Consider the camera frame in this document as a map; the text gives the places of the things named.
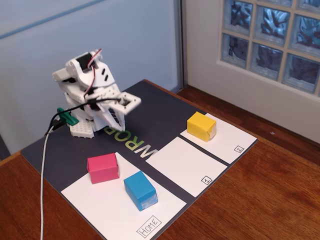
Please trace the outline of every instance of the white paper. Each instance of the white paper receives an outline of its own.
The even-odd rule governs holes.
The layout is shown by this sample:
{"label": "white paper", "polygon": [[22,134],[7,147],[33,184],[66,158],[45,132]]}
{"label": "white paper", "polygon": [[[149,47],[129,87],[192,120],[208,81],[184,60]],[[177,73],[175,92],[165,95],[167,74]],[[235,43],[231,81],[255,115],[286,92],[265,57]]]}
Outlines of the white paper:
{"label": "white paper", "polygon": [[120,178],[92,184],[88,173],[61,193],[106,239],[149,240],[186,203],[145,174],[156,189],[158,203],[139,211],[124,185],[124,179],[139,169],[119,153],[116,159]]}
{"label": "white paper", "polygon": [[146,162],[194,197],[227,168],[179,137]]}
{"label": "white paper", "polygon": [[180,134],[228,164],[232,164],[257,139],[249,133],[222,121],[209,113],[207,113],[206,116],[216,121],[216,135],[211,140],[205,142],[196,136],[191,135],[187,130]]}

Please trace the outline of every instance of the black mat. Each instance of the black mat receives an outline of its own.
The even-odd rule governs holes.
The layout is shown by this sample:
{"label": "black mat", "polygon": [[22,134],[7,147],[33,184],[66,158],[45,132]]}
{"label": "black mat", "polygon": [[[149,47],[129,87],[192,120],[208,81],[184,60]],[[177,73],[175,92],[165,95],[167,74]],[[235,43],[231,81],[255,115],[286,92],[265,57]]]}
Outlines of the black mat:
{"label": "black mat", "polygon": [[[116,140],[115,133],[109,135],[104,132],[104,130],[100,130],[95,132],[94,138],[87,139],[71,136],[67,126],[59,128],[50,134],[47,141],[44,178],[61,194],[63,189],[88,173],[87,158],[119,152],[130,163],[186,202],[186,206],[152,238],[155,239],[190,207],[202,193],[214,184],[231,165],[180,136],[180,133],[187,128],[188,118],[196,111],[203,114],[205,114],[205,112],[144,81],[128,88],[126,92],[138,96],[142,100],[142,104],[125,117],[127,132],[118,134],[118,140]],[[146,163],[145,161],[149,156],[142,158],[142,151],[135,153],[126,146],[126,142],[133,140],[135,136],[137,137],[136,141],[138,143],[144,141],[135,151],[146,145],[150,145],[149,151],[154,149],[160,150],[174,138],[180,137],[205,154],[222,162],[228,168],[198,197],[193,197]],[[27,159],[38,172],[41,170],[43,147],[44,139],[42,138],[21,151],[25,159]]]}

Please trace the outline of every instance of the black cable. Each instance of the black cable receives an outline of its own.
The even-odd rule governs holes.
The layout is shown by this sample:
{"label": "black cable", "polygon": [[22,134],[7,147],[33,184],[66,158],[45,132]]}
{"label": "black cable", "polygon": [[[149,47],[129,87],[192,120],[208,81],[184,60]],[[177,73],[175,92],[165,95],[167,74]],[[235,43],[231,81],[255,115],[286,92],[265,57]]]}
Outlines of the black cable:
{"label": "black cable", "polygon": [[49,128],[48,128],[48,130],[46,131],[46,133],[45,133],[44,136],[46,136],[46,135],[49,133],[50,128],[52,127],[53,122],[54,122],[55,118],[56,118],[58,115],[63,114],[63,113],[67,113],[67,112],[71,112],[72,110],[79,109],[79,108],[81,108],[81,107],[83,107],[83,106],[85,106],[85,105],[88,105],[88,104],[96,104],[96,103],[100,103],[100,102],[104,102],[104,101],[108,101],[108,100],[117,100],[118,102],[121,101],[120,98],[116,98],[116,97],[114,97],[114,98],[102,98],[102,99],[98,99],[98,100],[97,100],[97,99],[89,99],[86,103],[83,103],[83,104],[80,104],[80,105],[78,105],[78,106],[72,107],[72,108],[70,108],[70,109],[67,109],[67,110],[64,110],[64,111],[61,111],[61,112],[56,113],[56,114],[53,115],[53,117],[51,118]]}

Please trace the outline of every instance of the door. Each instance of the door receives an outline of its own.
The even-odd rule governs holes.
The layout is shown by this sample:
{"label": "door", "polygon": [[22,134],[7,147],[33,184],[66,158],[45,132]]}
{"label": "door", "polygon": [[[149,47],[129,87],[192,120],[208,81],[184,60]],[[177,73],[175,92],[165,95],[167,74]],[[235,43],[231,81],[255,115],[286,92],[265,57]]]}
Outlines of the door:
{"label": "door", "polygon": [[320,1],[186,1],[187,82],[320,143]]}

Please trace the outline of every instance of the cube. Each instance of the cube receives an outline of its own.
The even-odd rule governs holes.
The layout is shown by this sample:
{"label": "cube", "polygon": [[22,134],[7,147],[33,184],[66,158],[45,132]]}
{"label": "cube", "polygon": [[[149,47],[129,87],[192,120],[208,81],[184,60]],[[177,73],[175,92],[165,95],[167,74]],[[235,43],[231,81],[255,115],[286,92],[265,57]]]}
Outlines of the cube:
{"label": "cube", "polygon": [[124,180],[124,188],[139,211],[158,202],[156,189],[142,171],[138,171]]}
{"label": "cube", "polygon": [[217,122],[200,112],[195,112],[195,114],[186,121],[186,131],[208,142],[217,133]]}
{"label": "cube", "polygon": [[87,169],[93,184],[119,178],[119,167],[115,153],[88,158]]}

